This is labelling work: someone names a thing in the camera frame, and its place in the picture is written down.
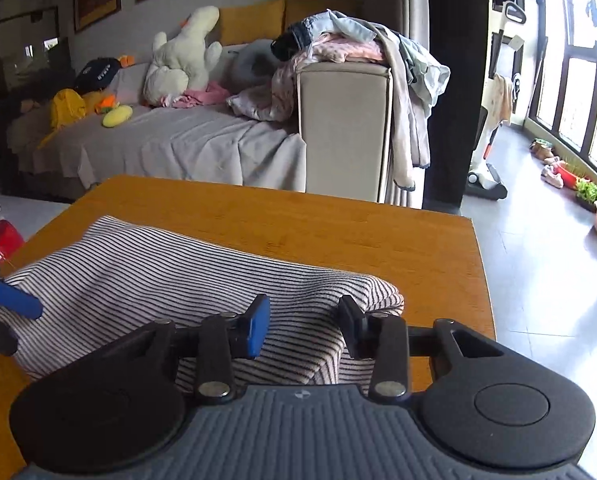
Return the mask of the striped knit garment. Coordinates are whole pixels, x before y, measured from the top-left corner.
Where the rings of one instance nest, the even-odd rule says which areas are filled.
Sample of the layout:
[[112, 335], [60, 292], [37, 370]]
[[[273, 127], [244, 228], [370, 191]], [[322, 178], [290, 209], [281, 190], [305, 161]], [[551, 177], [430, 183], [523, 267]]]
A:
[[77, 243], [14, 272], [9, 283], [44, 313], [0, 306], [18, 337], [16, 362], [41, 378], [152, 321], [179, 327], [270, 302], [262, 351], [233, 365], [238, 385], [367, 385], [370, 365], [349, 356], [335, 315], [352, 297], [364, 311], [401, 314], [396, 286], [368, 274], [306, 266], [105, 216]]

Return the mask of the yellow plush toy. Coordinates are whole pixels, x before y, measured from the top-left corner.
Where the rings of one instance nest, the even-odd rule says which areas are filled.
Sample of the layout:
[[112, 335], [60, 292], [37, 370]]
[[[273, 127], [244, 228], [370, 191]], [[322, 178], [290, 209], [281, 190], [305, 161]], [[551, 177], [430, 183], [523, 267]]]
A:
[[96, 113], [96, 106], [103, 97], [103, 91], [88, 92], [83, 96], [73, 89], [59, 91], [50, 103], [50, 131], [37, 148], [43, 148], [61, 129]]

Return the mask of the white upright vacuum cleaner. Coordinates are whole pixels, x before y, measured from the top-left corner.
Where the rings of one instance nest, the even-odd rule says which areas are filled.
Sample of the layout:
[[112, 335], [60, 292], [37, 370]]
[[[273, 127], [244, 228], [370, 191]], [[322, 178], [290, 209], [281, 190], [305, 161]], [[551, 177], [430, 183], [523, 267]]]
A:
[[510, 122], [515, 94], [512, 82], [497, 73], [497, 64], [501, 46], [504, 44], [506, 25], [524, 25], [527, 21], [521, 6], [510, 0], [503, 3], [500, 14], [499, 26], [496, 32], [492, 33], [487, 55], [479, 125], [465, 187], [466, 195], [486, 200], [504, 200], [508, 195], [498, 172], [487, 161], [499, 127], [505, 122]]

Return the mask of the beige sofa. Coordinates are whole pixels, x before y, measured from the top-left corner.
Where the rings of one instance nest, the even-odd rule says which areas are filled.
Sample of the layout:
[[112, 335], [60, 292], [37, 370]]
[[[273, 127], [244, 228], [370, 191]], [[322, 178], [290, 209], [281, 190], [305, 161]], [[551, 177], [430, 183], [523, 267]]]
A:
[[[236, 114], [227, 103], [143, 106], [138, 90], [144, 76], [142, 64], [116, 74], [112, 90], [132, 106], [132, 116], [115, 128], [103, 127], [101, 117], [92, 114], [37, 148], [50, 131], [48, 107], [15, 119], [7, 144], [27, 184], [71, 200], [121, 174], [312, 193], [305, 186], [306, 146], [296, 120], [260, 122]], [[399, 200], [368, 202], [420, 208], [423, 182], [425, 177]]]

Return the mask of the small yellow-green plush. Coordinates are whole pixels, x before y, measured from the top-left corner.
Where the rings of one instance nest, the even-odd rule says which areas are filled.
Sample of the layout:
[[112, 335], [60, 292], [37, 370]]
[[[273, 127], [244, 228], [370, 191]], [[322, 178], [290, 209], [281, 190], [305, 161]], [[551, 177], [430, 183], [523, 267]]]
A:
[[132, 116], [132, 107], [129, 105], [119, 105], [109, 110], [102, 118], [102, 126], [105, 128], [115, 128], [127, 122]]

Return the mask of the orange plush toy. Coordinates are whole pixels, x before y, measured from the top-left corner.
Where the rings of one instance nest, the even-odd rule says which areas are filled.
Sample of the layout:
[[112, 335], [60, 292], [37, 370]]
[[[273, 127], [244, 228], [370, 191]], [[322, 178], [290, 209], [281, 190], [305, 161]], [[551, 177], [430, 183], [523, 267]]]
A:
[[115, 94], [107, 94], [94, 106], [94, 111], [98, 115], [105, 115], [119, 105], [120, 103], [117, 101]]

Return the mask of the black cap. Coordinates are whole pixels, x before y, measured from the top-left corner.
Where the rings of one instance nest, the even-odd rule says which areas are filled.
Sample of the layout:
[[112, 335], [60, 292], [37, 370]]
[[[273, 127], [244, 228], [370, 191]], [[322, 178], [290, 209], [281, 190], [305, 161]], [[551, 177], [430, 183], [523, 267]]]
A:
[[95, 58], [76, 76], [74, 90], [79, 94], [104, 90], [121, 68], [122, 64], [117, 58]]

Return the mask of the red bowl on floor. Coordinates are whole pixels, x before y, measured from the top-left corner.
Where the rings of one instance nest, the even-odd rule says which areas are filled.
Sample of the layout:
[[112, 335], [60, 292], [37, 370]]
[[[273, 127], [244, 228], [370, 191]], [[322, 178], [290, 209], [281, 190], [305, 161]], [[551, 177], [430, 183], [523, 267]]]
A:
[[579, 182], [579, 177], [569, 169], [566, 162], [561, 162], [560, 164], [556, 165], [555, 170], [557, 174], [561, 175], [563, 185], [566, 188], [569, 188], [570, 190], [576, 189], [577, 182]]

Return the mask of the pink garment on sofa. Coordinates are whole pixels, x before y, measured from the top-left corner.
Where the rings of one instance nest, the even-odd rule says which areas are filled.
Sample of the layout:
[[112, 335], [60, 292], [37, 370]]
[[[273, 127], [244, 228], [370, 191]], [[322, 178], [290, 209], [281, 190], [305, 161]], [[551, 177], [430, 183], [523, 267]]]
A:
[[230, 96], [230, 92], [218, 84], [210, 81], [204, 90], [184, 90], [180, 96], [169, 94], [161, 99], [161, 107], [170, 108], [192, 108], [197, 106], [209, 106], [224, 103]]

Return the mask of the green plant tray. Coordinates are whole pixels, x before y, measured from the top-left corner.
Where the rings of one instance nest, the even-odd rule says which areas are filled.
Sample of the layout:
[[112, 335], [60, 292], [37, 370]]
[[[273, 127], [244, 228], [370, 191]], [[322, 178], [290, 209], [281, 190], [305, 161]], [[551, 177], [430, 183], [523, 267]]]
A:
[[579, 178], [575, 185], [575, 200], [579, 206], [582, 206], [590, 212], [597, 210], [597, 184], [585, 178]]

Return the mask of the grey neck pillow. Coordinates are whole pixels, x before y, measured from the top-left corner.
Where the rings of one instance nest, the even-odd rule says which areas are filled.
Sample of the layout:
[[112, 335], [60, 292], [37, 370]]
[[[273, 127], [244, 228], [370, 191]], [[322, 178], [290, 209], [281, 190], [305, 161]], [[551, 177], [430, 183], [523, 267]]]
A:
[[271, 81], [282, 65], [272, 53], [271, 45], [271, 39], [257, 39], [239, 51], [229, 70], [229, 80], [234, 91], [240, 92]]

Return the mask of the white plush duck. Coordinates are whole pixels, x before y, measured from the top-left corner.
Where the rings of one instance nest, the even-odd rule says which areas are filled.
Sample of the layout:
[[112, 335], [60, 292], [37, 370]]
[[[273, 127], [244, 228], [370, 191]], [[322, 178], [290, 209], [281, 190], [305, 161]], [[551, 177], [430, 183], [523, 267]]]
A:
[[159, 106], [168, 96], [181, 96], [187, 90], [204, 91], [210, 72], [217, 66], [222, 45], [206, 43], [219, 21], [216, 6], [196, 9], [181, 27], [179, 34], [167, 39], [158, 32], [153, 40], [152, 58], [143, 81], [143, 99]]

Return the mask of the yellow cushion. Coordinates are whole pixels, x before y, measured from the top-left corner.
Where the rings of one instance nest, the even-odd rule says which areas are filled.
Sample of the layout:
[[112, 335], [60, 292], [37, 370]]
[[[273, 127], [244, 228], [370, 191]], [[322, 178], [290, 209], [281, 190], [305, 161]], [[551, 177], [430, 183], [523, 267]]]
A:
[[363, 5], [361, 0], [285, 0], [283, 28], [327, 10], [361, 16]]
[[283, 32], [285, 0], [269, 0], [251, 6], [219, 10], [219, 41], [224, 46], [274, 40]]

